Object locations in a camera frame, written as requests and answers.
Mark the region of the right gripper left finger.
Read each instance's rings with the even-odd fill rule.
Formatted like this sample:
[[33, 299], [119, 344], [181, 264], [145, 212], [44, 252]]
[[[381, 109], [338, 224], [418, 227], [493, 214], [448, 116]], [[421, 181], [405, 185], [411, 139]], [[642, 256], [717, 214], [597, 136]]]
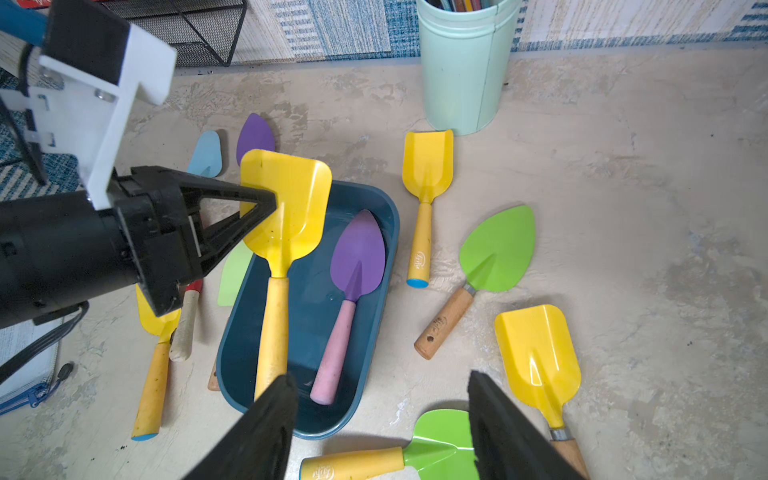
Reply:
[[188, 479], [282, 479], [298, 412], [294, 377], [284, 374], [189, 473]]

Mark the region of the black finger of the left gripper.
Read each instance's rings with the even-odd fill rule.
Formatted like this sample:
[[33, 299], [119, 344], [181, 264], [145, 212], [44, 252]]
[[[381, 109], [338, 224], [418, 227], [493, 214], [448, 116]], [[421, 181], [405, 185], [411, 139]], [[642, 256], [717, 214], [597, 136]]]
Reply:
[[[210, 273], [234, 247], [277, 209], [277, 197], [268, 189], [253, 188], [215, 180], [181, 179], [179, 187], [188, 212], [192, 214], [193, 231], [200, 250], [197, 264], [201, 277]], [[239, 211], [208, 227], [203, 227], [200, 204], [203, 199], [244, 203], [246, 212]]]

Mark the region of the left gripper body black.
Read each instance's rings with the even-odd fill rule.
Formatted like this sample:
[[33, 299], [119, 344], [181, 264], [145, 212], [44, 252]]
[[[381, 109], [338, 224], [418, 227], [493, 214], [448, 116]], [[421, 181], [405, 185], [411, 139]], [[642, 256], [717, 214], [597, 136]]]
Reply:
[[137, 284], [157, 315], [204, 274], [196, 245], [204, 179], [159, 166], [108, 179], [107, 208], [85, 190], [1, 205], [1, 325], [45, 323]]

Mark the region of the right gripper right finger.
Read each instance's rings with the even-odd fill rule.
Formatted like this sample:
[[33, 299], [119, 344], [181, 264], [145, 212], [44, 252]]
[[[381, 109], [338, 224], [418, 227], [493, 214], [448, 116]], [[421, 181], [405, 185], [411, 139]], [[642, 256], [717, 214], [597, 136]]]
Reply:
[[468, 382], [475, 466], [481, 479], [581, 479], [487, 374]]

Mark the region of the yellow shovel wooden handle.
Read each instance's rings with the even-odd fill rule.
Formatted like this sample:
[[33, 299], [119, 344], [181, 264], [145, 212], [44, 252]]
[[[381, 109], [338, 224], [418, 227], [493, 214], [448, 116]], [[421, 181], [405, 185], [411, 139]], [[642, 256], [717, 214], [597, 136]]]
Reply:
[[550, 444], [584, 478], [590, 477], [564, 406], [577, 394], [581, 371], [564, 313], [551, 304], [503, 312], [494, 321], [512, 393], [541, 412]]

